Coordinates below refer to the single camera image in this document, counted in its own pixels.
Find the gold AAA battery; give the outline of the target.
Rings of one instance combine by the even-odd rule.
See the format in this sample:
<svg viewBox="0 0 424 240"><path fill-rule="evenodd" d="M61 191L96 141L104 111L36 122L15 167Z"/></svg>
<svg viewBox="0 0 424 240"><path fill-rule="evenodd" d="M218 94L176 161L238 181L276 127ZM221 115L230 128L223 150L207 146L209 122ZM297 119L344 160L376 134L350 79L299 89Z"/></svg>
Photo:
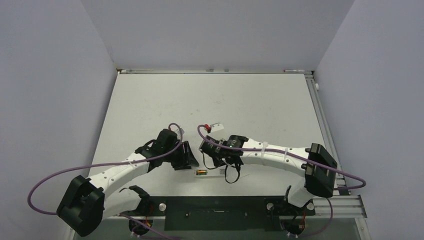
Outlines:
<svg viewBox="0 0 424 240"><path fill-rule="evenodd" d="M206 170L197 170L196 171L196 175L197 176L204 176L204 175L207 175L207 171Z"/></svg>

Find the white remote control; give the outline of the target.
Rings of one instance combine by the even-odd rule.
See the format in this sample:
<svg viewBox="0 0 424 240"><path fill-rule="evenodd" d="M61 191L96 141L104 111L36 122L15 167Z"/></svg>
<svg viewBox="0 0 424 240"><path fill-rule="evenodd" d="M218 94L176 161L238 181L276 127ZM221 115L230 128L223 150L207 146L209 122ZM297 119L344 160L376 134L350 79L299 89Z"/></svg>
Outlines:
<svg viewBox="0 0 424 240"><path fill-rule="evenodd" d="M196 175L196 171L205 170L207 171L207 175ZM197 169L194 171L194 176L196 178L224 178L225 177L225 169L224 168L216 168L216 169Z"/></svg>

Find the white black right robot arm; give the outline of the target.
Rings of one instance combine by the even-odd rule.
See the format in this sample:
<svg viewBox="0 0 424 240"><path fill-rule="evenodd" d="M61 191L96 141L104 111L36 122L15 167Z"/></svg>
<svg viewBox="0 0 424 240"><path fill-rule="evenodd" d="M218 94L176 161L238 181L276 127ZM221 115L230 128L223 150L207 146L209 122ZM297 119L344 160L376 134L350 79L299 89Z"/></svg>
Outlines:
<svg viewBox="0 0 424 240"><path fill-rule="evenodd" d="M211 157L216 167L226 164L239 171L242 165L262 165L298 175L299 181L288 186L282 201L289 214L297 213L314 197L327 199L334 195L336 173L332 169L338 164L321 144L292 148L240 135L220 140L207 135L199 150Z"/></svg>

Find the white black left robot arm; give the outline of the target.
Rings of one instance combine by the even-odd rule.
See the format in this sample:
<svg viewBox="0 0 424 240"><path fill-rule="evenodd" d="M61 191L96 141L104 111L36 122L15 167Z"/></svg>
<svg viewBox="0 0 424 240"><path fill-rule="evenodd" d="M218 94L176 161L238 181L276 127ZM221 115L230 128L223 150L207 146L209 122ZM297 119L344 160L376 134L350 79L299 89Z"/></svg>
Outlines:
<svg viewBox="0 0 424 240"><path fill-rule="evenodd" d="M198 167L188 141L180 141L170 129L138 147L125 161L101 173L71 180L56 214L78 235L91 234L102 222L120 213L136 215L155 211L150 195L130 182L153 169L170 163L175 171Z"/></svg>

